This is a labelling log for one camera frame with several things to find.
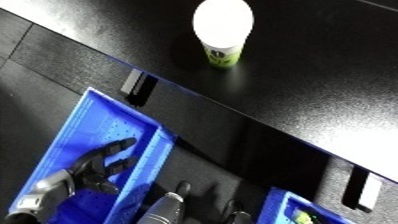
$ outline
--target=blue plastic bin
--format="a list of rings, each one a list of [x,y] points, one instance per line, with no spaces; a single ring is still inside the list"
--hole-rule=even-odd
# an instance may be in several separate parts
[[[70,167],[91,149],[127,137],[135,137],[137,143],[106,161],[111,163],[130,155],[139,157],[134,167],[110,178],[120,194],[78,191],[58,206],[49,223],[131,223],[176,136],[153,119],[92,88],[84,93],[10,210],[38,180]]]
[[[272,188],[264,203],[257,224],[296,224],[297,211],[310,211],[330,224],[353,224],[352,221],[330,212],[292,192]]]

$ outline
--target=black mat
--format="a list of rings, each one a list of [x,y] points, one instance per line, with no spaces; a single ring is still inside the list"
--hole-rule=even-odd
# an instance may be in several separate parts
[[[0,215],[58,132],[78,94],[91,85],[123,100],[117,90],[130,70],[41,27],[30,32],[11,56],[17,63],[8,60],[0,70],[0,190],[5,195]],[[159,82],[148,103],[137,109],[181,137],[145,205],[185,179],[194,187],[187,223],[216,221],[231,197],[244,201],[256,217],[270,186],[294,191],[358,223],[398,222],[395,185],[383,186],[373,213],[352,211],[340,203],[350,164],[330,160],[294,138],[189,91]]]
[[[11,55],[31,24],[20,17],[0,10],[0,57],[7,58]]]

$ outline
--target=white cup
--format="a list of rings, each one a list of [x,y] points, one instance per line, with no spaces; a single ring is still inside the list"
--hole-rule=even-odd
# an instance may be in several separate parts
[[[253,22],[253,12],[243,0],[206,0],[195,11],[193,28],[210,64],[231,68],[239,61]]]

